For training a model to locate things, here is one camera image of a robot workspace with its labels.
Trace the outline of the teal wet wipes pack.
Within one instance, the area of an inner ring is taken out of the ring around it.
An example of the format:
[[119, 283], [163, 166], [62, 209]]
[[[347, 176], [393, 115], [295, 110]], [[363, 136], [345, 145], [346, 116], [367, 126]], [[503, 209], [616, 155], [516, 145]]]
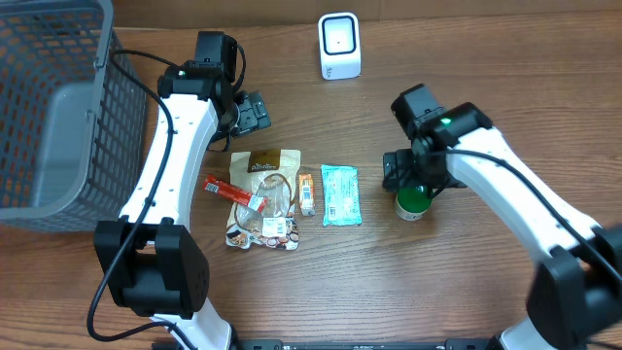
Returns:
[[347, 165], [321, 166], [325, 214], [323, 226], [361, 225], [359, 171]]

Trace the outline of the red snack stick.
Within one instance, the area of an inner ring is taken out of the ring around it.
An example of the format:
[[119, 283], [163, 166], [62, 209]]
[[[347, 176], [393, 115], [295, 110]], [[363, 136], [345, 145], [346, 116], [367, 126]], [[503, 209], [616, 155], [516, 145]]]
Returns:
[[261, 213], [268, 203], [267, 197], [253, 194], [213, 175], [209, 175], [206, 178], [203, 188], [207, 192], [215, 193], [258, 213]]

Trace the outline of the small orange box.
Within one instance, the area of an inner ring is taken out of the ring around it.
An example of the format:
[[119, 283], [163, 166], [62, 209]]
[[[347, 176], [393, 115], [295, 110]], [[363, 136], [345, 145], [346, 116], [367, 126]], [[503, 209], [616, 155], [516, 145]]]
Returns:
[[311, 174], [299, 174], [299, 206], [301, 214], [306, 217], [315, 215], [315, 187]]

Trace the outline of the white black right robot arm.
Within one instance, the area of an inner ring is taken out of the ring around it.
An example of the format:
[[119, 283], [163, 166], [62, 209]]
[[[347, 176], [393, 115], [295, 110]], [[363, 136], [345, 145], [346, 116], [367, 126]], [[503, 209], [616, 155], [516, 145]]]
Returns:
[[382, 187], [433, 199], [469, 188], [528, 250], [527, 316], [477, 349], [584, 349], [621, 320], [621, 228], [604, 228], [554, 193], [474, 104], [443, 108], [419, 84], [391, 110], [411, 145], [383, 156]]

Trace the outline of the beige Pantree snack pouch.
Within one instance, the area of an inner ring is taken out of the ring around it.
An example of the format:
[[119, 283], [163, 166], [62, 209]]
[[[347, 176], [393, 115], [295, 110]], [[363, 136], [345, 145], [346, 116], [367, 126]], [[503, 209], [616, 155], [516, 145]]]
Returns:
[[267, 199], [261, 211], [232, 205], [225, 243], [249, 249], [254, 244], [293, 251], [298, 248], [299, 229], [294, 217], [299, 150], [262, 150], [231, 155], [231, 185]]

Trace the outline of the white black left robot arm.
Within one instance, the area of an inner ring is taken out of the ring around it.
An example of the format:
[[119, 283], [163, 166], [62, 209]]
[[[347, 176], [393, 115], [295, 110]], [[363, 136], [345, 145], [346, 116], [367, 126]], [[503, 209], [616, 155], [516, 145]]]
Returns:
[[241, 349], [235, 328], [208, 299], [209, 264], [190, 234], [190, 208], [210, 145], [270, 127], [257, 92], [241, 86], [246, 57], [222, 31], [201, 31], [193, 59], [165, 63], [158, 125], [129, 200], [100, 221], [93, 245], [104, 272], [86, 316], [101, 342], [163, 327], [179, 349]]

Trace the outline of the green lid jar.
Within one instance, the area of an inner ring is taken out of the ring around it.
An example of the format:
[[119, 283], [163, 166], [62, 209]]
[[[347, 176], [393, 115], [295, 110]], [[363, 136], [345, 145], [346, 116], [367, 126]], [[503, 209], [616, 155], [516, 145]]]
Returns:
[[405, 221], [417, 221], [423, 217], [432, 205], [428, 189], [423, 186], [401, 188], [395, 198], [396, 214]]

